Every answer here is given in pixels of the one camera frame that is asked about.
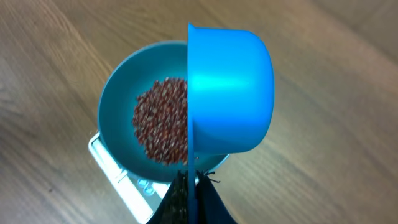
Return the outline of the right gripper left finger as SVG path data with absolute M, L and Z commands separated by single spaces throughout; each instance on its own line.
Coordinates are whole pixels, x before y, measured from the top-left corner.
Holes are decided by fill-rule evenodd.
M 187 224 L 188 172 L 178 171 L 147 224 Z

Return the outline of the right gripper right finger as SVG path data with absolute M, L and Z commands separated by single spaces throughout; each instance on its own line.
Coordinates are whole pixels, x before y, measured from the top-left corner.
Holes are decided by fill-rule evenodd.
M 197 223 L 198 224 L 237 224 L 226 209 L 221 197 L 213 186 L 219 183 L 208 177 L 215 172 L 197 171 L 198 183 L 196 185 Z

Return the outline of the blue metal bowl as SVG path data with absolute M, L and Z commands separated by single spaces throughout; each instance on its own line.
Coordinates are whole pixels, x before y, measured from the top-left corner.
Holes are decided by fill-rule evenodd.
M 156 80 L 187 76 L 187 44 L 169 40 L 145 46 L 124 59 L 106 82 L 98 105 L 98 130 L 114 160 L 131 175 L 153 182 L 171 182 L 188 167 L 148 159 L 134 135 L 136 96 Z

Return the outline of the blue plastic measuring scoop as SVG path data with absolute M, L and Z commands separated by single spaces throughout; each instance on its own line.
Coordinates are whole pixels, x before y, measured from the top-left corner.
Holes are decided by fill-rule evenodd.
M 264 139 L 274 74 L 263 41 L 247 30 L 188 25 L 188 221 L 196 223 L 195 158 L 246 152 Z

